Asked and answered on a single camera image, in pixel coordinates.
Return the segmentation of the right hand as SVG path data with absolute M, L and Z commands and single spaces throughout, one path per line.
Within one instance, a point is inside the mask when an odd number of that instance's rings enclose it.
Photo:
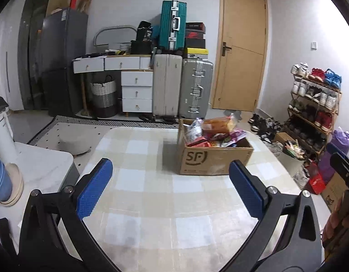
M 322 246 L 331 246 L 343 229 L 349 229 L 349 190 L 345 190 L 329 216 L 322 233 Z

